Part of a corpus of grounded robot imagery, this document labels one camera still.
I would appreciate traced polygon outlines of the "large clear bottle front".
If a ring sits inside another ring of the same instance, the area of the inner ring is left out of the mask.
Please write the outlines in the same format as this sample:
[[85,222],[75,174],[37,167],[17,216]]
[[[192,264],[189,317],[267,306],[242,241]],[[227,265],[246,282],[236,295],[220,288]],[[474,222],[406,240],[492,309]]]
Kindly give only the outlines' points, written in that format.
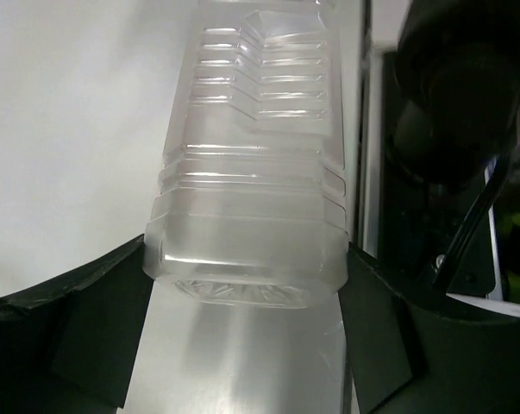
[[212,1],[185,45],[144,272],[211,304],[300,309],[346,282],[334,7]]

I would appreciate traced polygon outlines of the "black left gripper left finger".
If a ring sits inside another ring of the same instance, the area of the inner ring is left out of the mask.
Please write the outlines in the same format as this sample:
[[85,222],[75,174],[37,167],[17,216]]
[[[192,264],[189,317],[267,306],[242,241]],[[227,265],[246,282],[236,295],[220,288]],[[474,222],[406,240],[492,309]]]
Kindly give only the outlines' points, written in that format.
[[153,281],[139,235],[0,298],[0,413],[115,413],[126,402]]

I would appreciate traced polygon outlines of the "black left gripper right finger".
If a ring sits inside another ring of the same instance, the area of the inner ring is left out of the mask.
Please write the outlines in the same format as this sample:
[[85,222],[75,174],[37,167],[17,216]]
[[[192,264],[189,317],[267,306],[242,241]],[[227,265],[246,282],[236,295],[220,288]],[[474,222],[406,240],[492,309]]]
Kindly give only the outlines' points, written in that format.
[[363,413],[520,413],[520,317],[419,285],[357,247],[339,292]]

